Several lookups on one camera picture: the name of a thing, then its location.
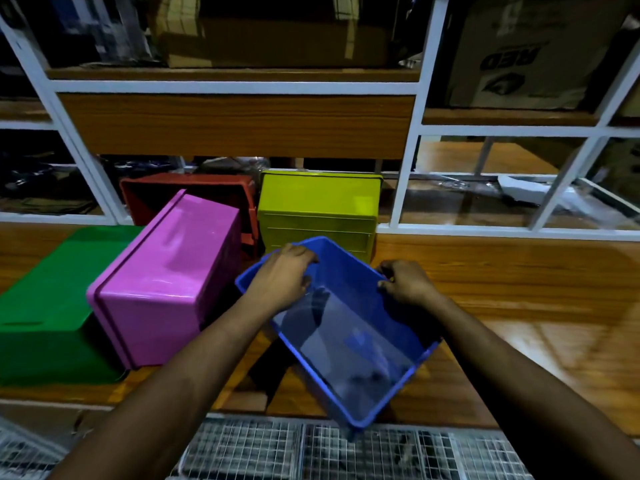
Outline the person's left hand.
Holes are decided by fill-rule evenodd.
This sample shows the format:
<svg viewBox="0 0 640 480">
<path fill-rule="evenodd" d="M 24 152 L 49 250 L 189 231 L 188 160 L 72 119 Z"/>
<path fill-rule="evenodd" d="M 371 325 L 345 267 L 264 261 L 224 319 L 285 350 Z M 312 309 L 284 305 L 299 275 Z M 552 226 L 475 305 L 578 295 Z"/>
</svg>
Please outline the person's left hand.
<svg viewBox="0 0 640 480">
<path fill-rule="evenodd" d="M 283 292 L 280 284 L 281 249 L 272 253 L 261 265 L 243 296 L 243 302 L 266 319 L 288 309 L 305 295 L 286 295 Z"/>
</svg>

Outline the person's right hand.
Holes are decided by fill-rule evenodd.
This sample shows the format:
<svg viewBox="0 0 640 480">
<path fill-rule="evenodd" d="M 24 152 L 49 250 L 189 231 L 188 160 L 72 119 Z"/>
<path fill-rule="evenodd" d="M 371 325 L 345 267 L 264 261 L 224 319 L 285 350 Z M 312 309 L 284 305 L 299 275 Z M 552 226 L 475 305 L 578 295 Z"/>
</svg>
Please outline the person's right hand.
<svg viewBox="0 0 640 480">
<path fill-rule="evenodd" d="M 402 295 L 389 296 L 393 297 L 396 301 L 404 303 L 406 305 L 420 306 L 425 309 L 432 309 L 443 298 L 443 295 L 436 289 L 433 282 L 429 279 L 427 273 L 417 262 L 410 260 L 405 261 L 405 291 Z"/>
</svg>

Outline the blue plastic bin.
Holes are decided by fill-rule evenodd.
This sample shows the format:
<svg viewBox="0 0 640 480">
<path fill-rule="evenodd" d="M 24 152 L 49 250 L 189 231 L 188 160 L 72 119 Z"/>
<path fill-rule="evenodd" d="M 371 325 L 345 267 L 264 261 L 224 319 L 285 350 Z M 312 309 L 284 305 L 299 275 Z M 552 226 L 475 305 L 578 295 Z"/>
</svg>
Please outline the blue plastic bin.
<svg viewBox="0 0 640 480">
<path fill-rule="evenodd" d="M 248 372 L 273 397 L 295 366 L 346 436 L 368 428 L 442 342 L 434 319 L 378 290 L 384 275 L 327 237 L 298 242 L 318 258 L 305 295 L 268 325 L 271 345 Z"/>
</svg>

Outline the person's left forearm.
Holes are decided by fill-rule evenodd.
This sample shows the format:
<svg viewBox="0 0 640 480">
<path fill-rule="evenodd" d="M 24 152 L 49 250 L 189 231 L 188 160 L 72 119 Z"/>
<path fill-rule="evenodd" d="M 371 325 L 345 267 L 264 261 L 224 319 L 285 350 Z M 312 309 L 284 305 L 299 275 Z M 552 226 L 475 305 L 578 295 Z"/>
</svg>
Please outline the person's left forearm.
<svg viewBox="0 0 640 480">
<path fill-rule="evenodd" d="M 286 307 L 245 294 L 108 413 L 47 480 L 165 480 L 254 337 Z"/>
</svg>

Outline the person's right forearm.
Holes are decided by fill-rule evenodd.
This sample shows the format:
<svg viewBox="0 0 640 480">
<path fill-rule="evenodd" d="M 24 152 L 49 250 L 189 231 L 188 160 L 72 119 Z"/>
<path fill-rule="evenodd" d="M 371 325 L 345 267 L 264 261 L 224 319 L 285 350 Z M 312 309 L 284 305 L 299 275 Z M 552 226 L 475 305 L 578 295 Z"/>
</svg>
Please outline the person's right forearm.
<svg viewBox="0 0 640 480">
<path fill-rule="evenodd" d="M 420 304 L 535 480 L 640 480 L 640 448 L 599 409 L 452 300 Z"/>
</svg>

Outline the yellow-green plastic bin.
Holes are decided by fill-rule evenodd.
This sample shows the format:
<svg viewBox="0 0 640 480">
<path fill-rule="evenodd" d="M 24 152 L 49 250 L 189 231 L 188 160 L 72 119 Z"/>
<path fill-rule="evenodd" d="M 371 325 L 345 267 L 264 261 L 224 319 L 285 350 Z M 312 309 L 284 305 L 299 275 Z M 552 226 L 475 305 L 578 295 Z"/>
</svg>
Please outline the yellow-green plastic bin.
<svg viewBox="0 0 640 480">
<path fill-rule="evenodd" d="M 263 172 L 257 218 L 265 252 L 324 236 L 370 263 L 382 183 L 375 174 Z"/>
</svg>

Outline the red plastic bin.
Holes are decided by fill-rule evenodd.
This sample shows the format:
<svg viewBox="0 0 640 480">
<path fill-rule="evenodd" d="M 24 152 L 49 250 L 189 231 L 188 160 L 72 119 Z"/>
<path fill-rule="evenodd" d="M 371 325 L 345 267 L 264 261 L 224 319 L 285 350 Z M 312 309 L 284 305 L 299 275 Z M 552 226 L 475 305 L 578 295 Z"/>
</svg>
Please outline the red plastic bin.
<svg viewBox="0 0 640 480">
<path fill-rule="evenodd" d="M 158 173 L 123 178 L 119 185 L 137 226 L 148 225 L 176 193 L 185 190 L 187 194 L 238 209 L 244 254 L 254 258 L 259 250 L 259 197 L 257 185 L 249 175 Z"/>
</svg>

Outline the pink plastic bin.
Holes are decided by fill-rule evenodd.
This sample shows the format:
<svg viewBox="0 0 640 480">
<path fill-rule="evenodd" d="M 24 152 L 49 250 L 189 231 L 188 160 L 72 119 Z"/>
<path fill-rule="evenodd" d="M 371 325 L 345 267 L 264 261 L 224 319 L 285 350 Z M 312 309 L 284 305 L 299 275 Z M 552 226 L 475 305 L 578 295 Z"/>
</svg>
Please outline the pink plastic bin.
<svg viewBox="0 0 640 480">
<path fill-rule="evenodd" d="M 126 370 L 162 365 L 201 332 L 240 265 L 239 209 L 180 190 L 86 298 Z"/>
</svg>

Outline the wooden shelf board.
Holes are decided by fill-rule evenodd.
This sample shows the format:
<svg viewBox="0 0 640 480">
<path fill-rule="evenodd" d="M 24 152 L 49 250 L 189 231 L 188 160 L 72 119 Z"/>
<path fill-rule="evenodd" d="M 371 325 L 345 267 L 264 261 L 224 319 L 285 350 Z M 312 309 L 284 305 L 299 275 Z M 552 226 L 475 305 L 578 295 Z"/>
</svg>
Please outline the wooden shelf board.
<svg viewBox="0 0 640 480">
<path fill-rule="evenodd" d="M 71 94 L 99 155 L 401 159 L 414 96 Z"/>
</svg>

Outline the clear plastic wrap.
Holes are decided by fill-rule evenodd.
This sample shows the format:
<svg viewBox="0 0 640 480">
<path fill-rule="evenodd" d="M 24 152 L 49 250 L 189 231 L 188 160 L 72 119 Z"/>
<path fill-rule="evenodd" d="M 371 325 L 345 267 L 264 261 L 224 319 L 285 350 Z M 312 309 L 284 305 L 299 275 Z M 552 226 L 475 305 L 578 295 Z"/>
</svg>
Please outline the clear plastic wrap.
<svg viewBox="0 0 640 480">
<path fill-rule="evenodd" d="M 498 185 L 508 199 L 534 207 L 543 204 L 551 188 L 550 183 L 510 176 L 498 177 Z M 569 224 L 555 224 L 555 217 L 574 217 L 579 222 L 578 227 L 640 231 L 640 207 L 585 180 L 565 188 L 547 222 L 550 226 L 570 227 Z"/>
</svg>

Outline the brown cardboard box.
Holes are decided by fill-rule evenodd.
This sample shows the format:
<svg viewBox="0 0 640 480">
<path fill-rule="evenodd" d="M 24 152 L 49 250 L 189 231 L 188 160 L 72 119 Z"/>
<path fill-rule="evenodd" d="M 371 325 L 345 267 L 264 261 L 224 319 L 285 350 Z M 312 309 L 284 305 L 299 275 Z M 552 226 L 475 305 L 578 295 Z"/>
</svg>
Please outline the brown cardboard box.
<svg viewBox="0 0 640 480">
<path fill-rule="evenodd" d="M 401 0 L 148 0 L 171 68 L 382 68 Z"/>
</svg>

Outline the printed cardboard box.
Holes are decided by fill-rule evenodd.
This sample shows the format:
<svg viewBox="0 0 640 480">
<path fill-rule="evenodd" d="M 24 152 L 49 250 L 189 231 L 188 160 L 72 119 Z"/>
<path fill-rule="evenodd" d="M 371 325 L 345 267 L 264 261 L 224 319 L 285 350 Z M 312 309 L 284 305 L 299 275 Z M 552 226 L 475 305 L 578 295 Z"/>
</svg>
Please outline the printed cardboard box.
<svg viewBox="0 0 640 480">
<path fill-rule="evenodd" d="M 636 0 L 451 0 L 446 107 L 574 110 Z"/>
</svg>

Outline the green plastic bin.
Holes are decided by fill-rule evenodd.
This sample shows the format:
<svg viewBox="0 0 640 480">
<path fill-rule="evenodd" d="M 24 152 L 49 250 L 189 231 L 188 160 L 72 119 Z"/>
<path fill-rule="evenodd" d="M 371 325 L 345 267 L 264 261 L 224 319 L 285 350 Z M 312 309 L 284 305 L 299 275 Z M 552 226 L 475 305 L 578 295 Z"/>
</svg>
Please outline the green plastic bin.
<svg viewBox="0 0 640 480">
<path fill-rule="evenodd" d="M 108 384 L 126 376 L 86 292 L 140 231 L 82 228 L 0 295 L 0 387 Z"/>
</svg>

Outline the white metal shelf frame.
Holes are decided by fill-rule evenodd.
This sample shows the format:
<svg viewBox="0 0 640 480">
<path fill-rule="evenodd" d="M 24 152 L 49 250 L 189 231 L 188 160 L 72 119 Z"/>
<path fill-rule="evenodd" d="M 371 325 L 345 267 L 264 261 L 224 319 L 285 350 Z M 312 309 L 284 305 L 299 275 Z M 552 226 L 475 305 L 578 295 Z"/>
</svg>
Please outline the white metal shelf frame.
<svg viewBox="0 0 640 480">
<path fill-rule="evenodd" d="M 614 193 L 602 188 L 585 177 L 599 154 L 613 137 L 640 138 L 637 127 L 614 127 L 611 122 L 616 112 L 628 97 L 640 78 L 640 40 L 612 81 L 596 112 L 592 126 L 562 123 L 516 123 L 515 115 L 480 116 L 472 122 L 468 114 L 466 123 L 425 123 L 428 89 L 432 86 L 435 67 L 436 46 L 444 30 L 445 11 L 449 0 L 434 0 L 425 40 L 425 52 L 416 82 L 356 82 L 356 81 L 302 81 L 302 80 L 52 80 L 45 74 L 45 58 L 36 48 L 26 29 L 26 19 L 16 0 L 0 0 L 0 31 L 5 35 L 22 68 L 36 89 L 40 101 L 52 117 L 54 128 L 66 143 L 72 145 L 74 158 L 82 167 L 89 167 L 90 157 L 84 140 L 63 108 L 59 94 L 80 95 L 173 95 L 173 96 L 283 96 L 285 98 L 313 96 L 410 96 L 412 115 L 408 129 L 401 169 L 391 172 L 390 178 L 397 180 L 394 202 L 388 223 L 378 226 L 380 234 L 396 235 L 447 235 L 465 237 L 506 237 L 572 239 L 597 241 L 640 242 L 640 230 L 616 228 L 578 229 L 548 227 L 548 221 L 559 208 L 561 198 L 572 183 L 584 182 L 590 189 L 602 193 L 606 201 L 612 201 L 615 209 L 629 210 L 640 219 L 640 208 Z M 478 156 L 473 173 L 416 172 L 412 161 L 421 139 L 436 136 L 485 136 L 496 137 L 580 137 L 585 141 L 572 155 L 557 175 L 521 175 L 522 179 L 540 180 L 548 183 L 548 190 L 541 197 L 531 222 L 526 226 L 480 226 L 454 224 L 401 223 L 406 192 L 411 179 L 457 178 L 468 181 L 498 177 L 499 174 L 481 174 L 482 165 L 488 158 L 490 144 L 484 145 Z"/>
</svg>

